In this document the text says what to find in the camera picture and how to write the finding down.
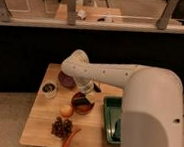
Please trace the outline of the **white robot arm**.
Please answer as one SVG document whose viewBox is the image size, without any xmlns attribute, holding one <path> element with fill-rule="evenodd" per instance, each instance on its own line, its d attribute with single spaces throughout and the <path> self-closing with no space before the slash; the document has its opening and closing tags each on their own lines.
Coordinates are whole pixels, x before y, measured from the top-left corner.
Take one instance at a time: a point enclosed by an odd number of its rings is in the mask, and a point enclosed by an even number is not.
<svg viewBox="0 0 184 147">
<path fill-rule="evenodd" d="M 138 64 L 91 64 L 80 49 L 61 69 L 82 91 L 92 80 L 124 90 L 121 147 L 182 147 L 183 85 L 177 74 Z"/>
</svg>

